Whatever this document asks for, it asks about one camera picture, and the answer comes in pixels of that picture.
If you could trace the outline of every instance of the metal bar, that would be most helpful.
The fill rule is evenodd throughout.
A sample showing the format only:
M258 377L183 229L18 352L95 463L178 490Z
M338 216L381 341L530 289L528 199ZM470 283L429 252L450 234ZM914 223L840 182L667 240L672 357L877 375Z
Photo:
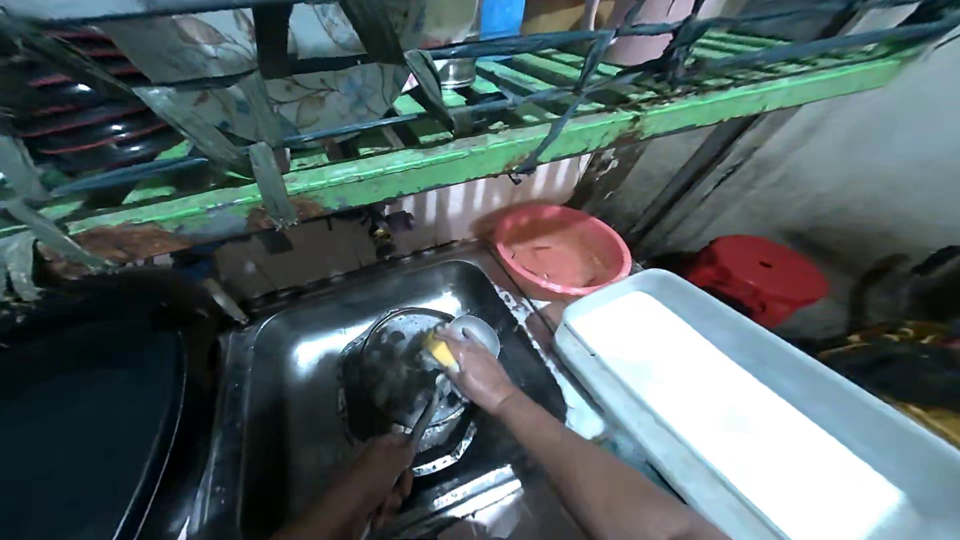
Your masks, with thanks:
M267 215L277 227L297 225L297 209L290 204L283 174L276 165L274 149L266 142L254 144L250 148L250 162Z
M14 218L30 228L37 240L64 257L85 264L94 270L106 270L112 266L110 261L99 258L81 247L54 222L28 207L23 201L19 199L8 201L6 208Z
M270 79L290 75L291 59L287 55L287 34L293 8L293 4L253 7L256 63L260 72Z

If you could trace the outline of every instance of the black plate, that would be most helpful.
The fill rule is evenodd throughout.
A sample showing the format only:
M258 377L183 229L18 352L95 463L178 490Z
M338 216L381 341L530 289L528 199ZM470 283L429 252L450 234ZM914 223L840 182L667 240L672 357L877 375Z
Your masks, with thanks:
M38 136L29 146L41 154L81 152L154 133L167 124L151 110L143 110L91 126Z
M55 154L50 158L63 172L92 171L151 160L182 140L180 132L167 126L133 140L111 142L79 152Z
M112 103L94 107L93 109L68 110L48 114L40 118L17 120L14 121L13 125L17 129L17 135L23 138L29 138L72 130L98 122L106 122L146 109L147 106L138 101Z

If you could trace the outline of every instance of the white container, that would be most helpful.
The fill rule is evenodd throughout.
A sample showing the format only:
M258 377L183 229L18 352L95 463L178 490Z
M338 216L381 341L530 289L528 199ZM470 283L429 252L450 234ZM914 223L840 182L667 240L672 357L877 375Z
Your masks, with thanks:
M669 272L572 304L556 341L731 538L960 537L960 452Z

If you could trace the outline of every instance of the green metal shelf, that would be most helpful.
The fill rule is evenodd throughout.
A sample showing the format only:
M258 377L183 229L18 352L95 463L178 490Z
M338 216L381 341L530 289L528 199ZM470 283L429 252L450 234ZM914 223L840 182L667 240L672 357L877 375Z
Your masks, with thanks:
M711 31L697 42L692 58L722 58L780 44ZM614 86L580 106L540 162L881 87L915 55L916 51L872 45L802 61L724 70L681 90L658 84ZM466 102L465 95L495 92L496 85L519 95L571 86L582 62L582 57L560 51L517 55L502 63L479 62L476 83L464 94L448 91L444 99L450 107L459 107ZM619 70L601 64L592 82ZM402 128L406 137L381 130L362 133L352 142L353 158L337 160L321 150L295 154L284 175L287 191L303 220L502 174L540 144L569 99L525 103L477 135L458 138L439 122L422 119ZM407 114L423 107L402 95L395 110ZM404 138L408 144L398 142ZM185 152L185 146L177 151ZM138 184L117 208L86 209L78 195L57 199L41 212L94 255L118 262L272 227L255 182L236 175L208 191L192 193L152 179ZM0 236L22 230L19 224L2 224Z

